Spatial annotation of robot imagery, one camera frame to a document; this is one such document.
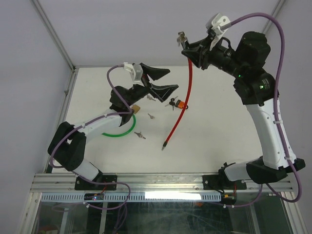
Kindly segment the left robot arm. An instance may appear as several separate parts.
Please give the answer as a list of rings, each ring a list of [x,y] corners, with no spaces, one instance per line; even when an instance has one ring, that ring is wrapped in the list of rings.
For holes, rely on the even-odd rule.
[[[130,74],[133,85],[130,88],[111,86],[110,107],[97,117],[79,124],[61,123],[48,147],[50,165],[53,168],[64,168],[69,172],[85,178],[85,184],[91,189],[98,189],[102,184],[101,171],[85,159],[85,148],[89,141],[107,130],[119,128],[134,115],[131,108],[136,102],[151,95],[160,102],[166,101],[178,88],[177,84],[157,86],[152,82],[170,73],[167,68],[154,68],[144,63],[123,63],[111,67],[106,76],[122,68]]]

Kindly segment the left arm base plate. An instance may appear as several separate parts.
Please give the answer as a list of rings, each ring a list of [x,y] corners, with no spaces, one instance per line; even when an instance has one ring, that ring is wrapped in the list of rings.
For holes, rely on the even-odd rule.
[[[106,188],[107,191],[115,191],[117,189],[116,184],[103,185],[103,183],[117,182],[116,175],[104,175],[100,173],[95,177],[93,182],[96,182],[96,184],[88,182],[78,176],[74,189],[76,191],[102,191],[104,188]]]

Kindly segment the red cable lock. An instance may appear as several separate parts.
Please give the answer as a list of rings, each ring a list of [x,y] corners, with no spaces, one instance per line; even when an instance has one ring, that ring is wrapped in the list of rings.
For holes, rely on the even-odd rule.
[[[188,89],[187,89],[187,93],[186,93],[186,98],[185,98],[185,104],[188,105],[189,102],[189,98],[190,98],[190,94],[191,94],[191,89],[192,89],[192,82],[193,82],[193,66],[192,66],[192,62],[188,59],[188,71],[189,71],[189,80],[188,80]],[[186,106],[184,106],[184,108],[182,109],[176,123],[174,124],[172,130],[170,131],[170,133],[168,134],[167,138],[165,139],[163,145],[162,145],[162,151],[166,148],[167,144],[169,143],[171,137],[173,136],[175,130],[177,129],[180,121],[182,120],[182,117],[185,113],[185,109]]]

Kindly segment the large brass padlock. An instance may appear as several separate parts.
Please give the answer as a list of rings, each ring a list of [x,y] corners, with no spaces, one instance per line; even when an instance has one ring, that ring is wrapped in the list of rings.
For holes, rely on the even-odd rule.
[[[131,107],[131,109],[132,109],[132,111],[133,111],[134,114],[137,114],[137,113],[140,111],[141,107],[138,106],[138,105],[133,105],[133,106]]]

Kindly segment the small padlock silver keys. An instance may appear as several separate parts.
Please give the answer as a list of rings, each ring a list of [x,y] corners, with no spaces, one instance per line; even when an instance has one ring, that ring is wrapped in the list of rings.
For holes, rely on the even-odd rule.
[[[150,95],[147,95],[147,99],[148,100],[152,100],[152,101],[156,101],[153,97],[151,97]]]

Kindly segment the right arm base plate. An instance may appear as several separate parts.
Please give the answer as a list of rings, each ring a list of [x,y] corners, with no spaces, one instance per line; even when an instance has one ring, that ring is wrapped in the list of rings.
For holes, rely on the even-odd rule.
[[[219,174],[203,175],[202,183],[204,190],[215,190],[217,192],[224,192],[225,190],[246,190],[246,183],[242,183],[240,180],[229,181],[226,177],[222,177]]]

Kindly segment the green cable lock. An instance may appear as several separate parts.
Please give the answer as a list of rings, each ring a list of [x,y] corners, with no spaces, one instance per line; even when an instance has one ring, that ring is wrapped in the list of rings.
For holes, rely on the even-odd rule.
[[[106,137],[123,137],[123,136],[126,136],[127,134],[131,133],[131,131],[135,128],[136,126],[136,123],[137,123],[137,118],[135,116],[135,114],[132,115],[132,119],[133,119],[133,123],[132,123],[132,126],[124,133],[121,133],[121,134],[108,134],[108,133],[102,133],[103,136],[106,136]]]

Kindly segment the orange black padlock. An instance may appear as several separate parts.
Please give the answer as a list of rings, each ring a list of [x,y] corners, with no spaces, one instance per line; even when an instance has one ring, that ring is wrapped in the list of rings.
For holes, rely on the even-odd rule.
[[[188,105],[185,104],[185,102],[181,101],[180,99],[178,99],[175,103],[175,107],[178,109],[183,109],[184,106],[186,106],[186,110],[188,109]]]

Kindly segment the green cable lock keys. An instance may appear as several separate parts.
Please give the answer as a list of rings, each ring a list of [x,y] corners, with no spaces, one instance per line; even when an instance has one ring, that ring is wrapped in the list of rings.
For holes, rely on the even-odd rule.
[[[134,132],[139,138],[146,139],[141,132]]]

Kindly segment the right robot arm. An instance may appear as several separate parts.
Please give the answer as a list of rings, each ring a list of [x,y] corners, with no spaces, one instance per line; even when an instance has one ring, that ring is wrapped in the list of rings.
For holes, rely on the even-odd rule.
[[[207,37],[193,43],[184,39],[181,44],[182,54],[202,70],[210,65],[234,77],[234,89],[242,104],[250,113],[262,148],[262,156],[243,163],[225,163],[218,171],[218,184],[228,189],[237,180],[252,180],[257,184],[274,183],[284,179],[288,173],[303,169],[306,164],[297,158],[290,146],[284,150],[279,129],[284,130],[275,114],[274,108],[275,79],[263,66],[271,48],[264,34],[246,32],[236,49],[224,47],[229,39],[222,37],[216,45],[216,36],[209,32]]]

